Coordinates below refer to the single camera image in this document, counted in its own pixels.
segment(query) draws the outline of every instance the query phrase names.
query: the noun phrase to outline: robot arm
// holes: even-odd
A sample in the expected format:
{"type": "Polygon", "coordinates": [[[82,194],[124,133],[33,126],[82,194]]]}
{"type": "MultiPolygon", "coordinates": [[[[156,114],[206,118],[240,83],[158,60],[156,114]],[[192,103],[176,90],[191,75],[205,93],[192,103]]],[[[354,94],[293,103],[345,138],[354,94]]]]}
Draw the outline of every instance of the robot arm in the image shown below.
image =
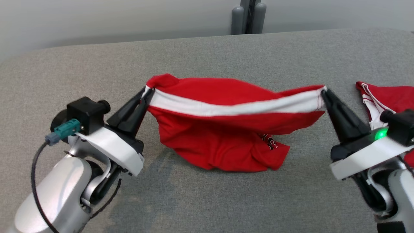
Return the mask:
{"type": "Polygon", "coordinates": [[[335,178],[356,182],[379,233],[414,232],[414,177],[402,159],[414,148],[414,111],[386,110],[388,127],[371,131],[332,91],[322,97],[340,141],[331,150],[335,178]]]}
{"type": "MultiPolygon", "coordinates": [[[[79,132],[64,138],[71,148],[52,171],[37,185],[39,204],[47,220],[59,233],[80,232],[93,209],[106,196],[121,172],[137,176],[142,167],[143,142],[135,139],[153,91],[144,89],[120,108],[108,124],[104,114],[110,111],[106,101],[94,102],[83,97],[67,105],[52,122],[51,131],[71,119],[80,122],[79,132]],[[90,158],[105,165],[103,170],[90,158]]],[[[52,230],[31,193],[19,207],[10,233],[50,233],[52,230]]]]}

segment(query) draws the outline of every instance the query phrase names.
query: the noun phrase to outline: white wall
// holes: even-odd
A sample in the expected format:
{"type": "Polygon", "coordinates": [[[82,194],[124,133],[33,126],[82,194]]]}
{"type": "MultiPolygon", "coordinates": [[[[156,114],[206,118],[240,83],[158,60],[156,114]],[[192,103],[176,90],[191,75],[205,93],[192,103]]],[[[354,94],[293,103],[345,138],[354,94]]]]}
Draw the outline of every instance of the white wall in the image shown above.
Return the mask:
{"type": "Polygon", "coordinates": [[[72,44],[230,34],[240,0],[0,0],[0,61],[72,44]]]}
{"type": "Polygon", "coordinates": [[[414,31],[414,0],[262,0],[263,33],[389,27],[414,31]]]}
{"type": "MultiPolygon", "coordinates": [[[[262,0],[263,32],[414,31],[414,0],[262,0]]],[[[230,33],[240,0],[0,0],[0,62],[32,49],[230,33]]]]}

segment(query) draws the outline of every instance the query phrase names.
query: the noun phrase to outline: gray table surface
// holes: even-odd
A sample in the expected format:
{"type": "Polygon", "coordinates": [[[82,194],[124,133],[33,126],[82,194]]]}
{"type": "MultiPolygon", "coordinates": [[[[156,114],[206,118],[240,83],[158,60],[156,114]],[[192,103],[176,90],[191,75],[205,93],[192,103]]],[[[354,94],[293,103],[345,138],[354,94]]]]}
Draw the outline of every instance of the gray table surface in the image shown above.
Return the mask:
{"type": "MultiPolygon", "coordinates": [[[[82,96],[119,108],[153,75],[233,77],[281,91],[325,84],[365,121],[358,80],[414,85],[414,35],[393,29],[341,29],[219,36],[44,49],[0,65],[0,231],[30,193],[30,166],[52,118],[82,96]]],[[[329,169],[337,143],[327,114],[276,136],[291,146],[277,171],[203,170],[159,142],[148,114],[139,131],[145,165],[85,232],[375,232],[355,184],[329,169]]],[[[42,179],[63,157],[47,148],[42,179]]]]}

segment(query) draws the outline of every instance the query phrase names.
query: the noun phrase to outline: teal connector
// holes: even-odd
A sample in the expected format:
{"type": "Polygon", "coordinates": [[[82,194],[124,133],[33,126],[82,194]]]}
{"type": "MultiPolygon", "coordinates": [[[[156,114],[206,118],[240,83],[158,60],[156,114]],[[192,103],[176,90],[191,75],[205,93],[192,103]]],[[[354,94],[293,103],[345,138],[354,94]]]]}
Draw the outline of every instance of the teal connector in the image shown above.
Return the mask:
{"type": "Polygon", "coordinates": [[[55,128],[55,133],[60,139],[67,138],[70,135],[80,131],[81,123],[76,119],[71,119],[55,128]]]}

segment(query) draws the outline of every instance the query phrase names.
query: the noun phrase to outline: green led light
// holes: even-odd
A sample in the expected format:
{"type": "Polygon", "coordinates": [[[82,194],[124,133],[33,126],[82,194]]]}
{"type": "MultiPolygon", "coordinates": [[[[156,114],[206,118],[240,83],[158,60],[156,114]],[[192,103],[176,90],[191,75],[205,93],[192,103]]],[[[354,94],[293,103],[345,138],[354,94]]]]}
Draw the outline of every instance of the green led light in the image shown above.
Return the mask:
{"type": "Polygon", "coordinates": [[[375,140],[378,140],[378,139],[381,139],[387,136],[387,131],[388,131],[388,128],[378,130],[377,133],[375,134],[375,140]]]}

